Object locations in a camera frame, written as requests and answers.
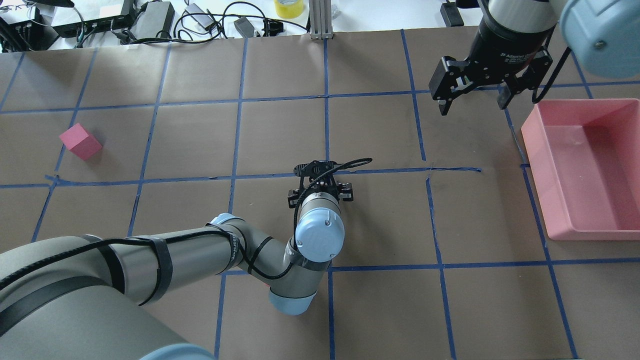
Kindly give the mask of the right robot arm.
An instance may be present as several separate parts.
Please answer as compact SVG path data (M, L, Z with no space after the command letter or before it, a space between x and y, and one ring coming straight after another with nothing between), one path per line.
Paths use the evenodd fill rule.
M430 95L442 116L459 96L490 85L502 85L500 109L523 91L531 91L538 103L571 54L595 76L639 74L637 0L457 0L455 5L480 9L482 19L466 59L441 57L430 78Z

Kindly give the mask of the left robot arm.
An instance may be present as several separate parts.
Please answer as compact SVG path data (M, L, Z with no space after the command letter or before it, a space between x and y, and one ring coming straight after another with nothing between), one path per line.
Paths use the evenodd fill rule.
M301 315L345 242L349 182L312 177L287 197L294 235L281 243L222 213L203 227L103 239L50 238L1 255L3 360L212 360L144 306L234 267L269 287L281 313Z

